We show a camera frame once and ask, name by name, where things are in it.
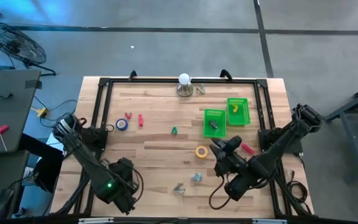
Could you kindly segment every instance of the electric fan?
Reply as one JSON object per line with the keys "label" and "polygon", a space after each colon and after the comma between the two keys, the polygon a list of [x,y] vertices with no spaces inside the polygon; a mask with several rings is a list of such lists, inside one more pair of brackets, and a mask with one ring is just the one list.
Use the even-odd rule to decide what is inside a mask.
{"label": "electric fan", "polygon": [[56,75],[56,72],[40,66],[47,60],[43,48],[21,31],[0,22],[0,51],[23,62],[26,68],[36,66],[52,73],[41,76]]}

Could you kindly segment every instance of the gray table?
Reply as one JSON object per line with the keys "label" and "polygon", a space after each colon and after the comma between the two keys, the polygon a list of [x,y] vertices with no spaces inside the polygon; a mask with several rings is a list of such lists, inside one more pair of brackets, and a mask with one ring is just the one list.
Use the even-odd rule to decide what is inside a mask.
{"label": "gray table", "polygon": [[[0,95],[13,94],[8,100],[0,98],[0,126],[10,126],[10,129],[3,133],[9,153],[5,152],[0,138],[0,191],[23,176],[29,152],[17,151],[17,148],[39,77],[39,70],[0,70]],[[14,212],[14,205],[19,200],[20,187],[20,182],[14,184],[15,193],[8,217]]]}

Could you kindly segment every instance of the wooden tabletop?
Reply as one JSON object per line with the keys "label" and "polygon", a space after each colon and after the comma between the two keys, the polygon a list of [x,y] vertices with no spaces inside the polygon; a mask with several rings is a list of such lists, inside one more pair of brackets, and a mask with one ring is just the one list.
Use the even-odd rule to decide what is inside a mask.
{"label": "wooden tabletop", "polygon": [[[84,117],[91,121],[99,78],[84,77],[75,111],[77,117]],[[284,81],[281,78],[270,78],[267,81],[275,124],[277,127],[283,127],[291,121]],[[118,119],[125,118],[125,112],[132,112],[132,118],[126,131],[115,130],[109,133],[103,158],[107,158],[110,162],[116,162],[121,157],[132,160],[144,179],[144,194],[129,216],[273,217],[269,186],[250,190],[240,201],[231,200],[220,210],[210,208],[208,197],[221,183],[221,179],[215,176],[213,170],[216,159],[211,151],[205,159],[199,159],[195,155],[197,146],[212,144],[210,139],[203,136],[204,110],[207,108],[225,110],[226,98],[229,97],[248,98],[251,124],[227,126],[225,139],[239,135],[255,153],[260,153],[257,137],[260,127],[254,87],[248,84],[205,84],[205,95],[195,91],[188,98],[179,97],[175,87],[176,84],[172,83],[115,83],[113,86],[107,124],[115,125]],[[101,122],[106,89],[104,88],[99,109],[98,125]],[[260,95],[264,114],[267,114],[262,90]],[[143,115],[143,127],[138,125],[138,114]],[[269,127],[267,118],[265,123],[266,127]],[[173,127],[177,127],[177,135],[171,134]],[[250,158],[250,155],[242,149],[237,149],[237,152],[243,157]],[[283,165],[287,179],[288,174],[294,170],[295,180],[302,182],[307,188],[305,171],[298,158],[284,155]],[[191,177],[197,172],[203,175],[200,183],[191,181]],[[51,212],[61,208],[73,193],[78,185],[80,173],[81,166],[73,156],[63,162]],[[177,183],[184,183],[186,190],[183,195],[173,193]],[[85,207],[87,196],[88,188],[84,192],[81,211]],[[222,188],[215,193],[212,203],[217,207],[223,204],[227,197]],[[278,191],[278,198],[280,208],[284,211],[280,191]],[[313,211],[310,196],[306,202]],[[92,216],[121,217],[125,214],[122,214],[114,203],[107,205],[95,197]]]}

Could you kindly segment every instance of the gray concrete floor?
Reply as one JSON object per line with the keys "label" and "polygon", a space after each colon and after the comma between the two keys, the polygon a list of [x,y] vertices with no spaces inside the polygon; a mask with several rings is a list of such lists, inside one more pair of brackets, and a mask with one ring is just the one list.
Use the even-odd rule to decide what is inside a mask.
{"label": "gray concrete floor", "polygon": [[[266,29],[358,30],[358,0],[260,0],[260,7]],[[0,11],[0,21],[21,26],[258,28],[251,0],[0,0]],[[50,107],[76,99],[85,75],[136,70],[215,77],[225,68],[234,77],[267,77],[259,34],[25,33],[45,49],[44,65],[59,73],[42,77],[44,87],[36,94]],[[274,77],[284,78],[291,106],[309,104],[327,115],[358,91],[358,35],[268,35],[267,43]],[[0,65],[10,65],[1,52]],[[52,117],[73,108],[62,106]],[[47,138],[50,129],[29,116],[25,133]],[[324,125],[304,138],[303,147],[316,214],[358,221],[358,183],[342,179],[355,161],[341,124]],[[31,203],[31,197],[22,202],[34,215],[48,203],[47,195],[39,195],[42,203]]]}

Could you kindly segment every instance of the green plastic bin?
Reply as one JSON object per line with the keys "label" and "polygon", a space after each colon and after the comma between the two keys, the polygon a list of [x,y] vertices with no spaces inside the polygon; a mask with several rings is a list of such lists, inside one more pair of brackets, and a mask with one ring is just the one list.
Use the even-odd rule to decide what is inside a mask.
{"label": "green plastic bin", "polygon": [[[239,107],[236,113],[233,113],[232,105],[237,105]],[[228,98],[227,117],[229,120],[229,125],[242,126],[250,124],[247,98]]]}
{"label": "green plastic bin", "polygon": [[[216,121],[217,129],[209,125],[209,121]],[[226,137],[226,111],[205,109],[204,111],[204,136],[208,138]]]}

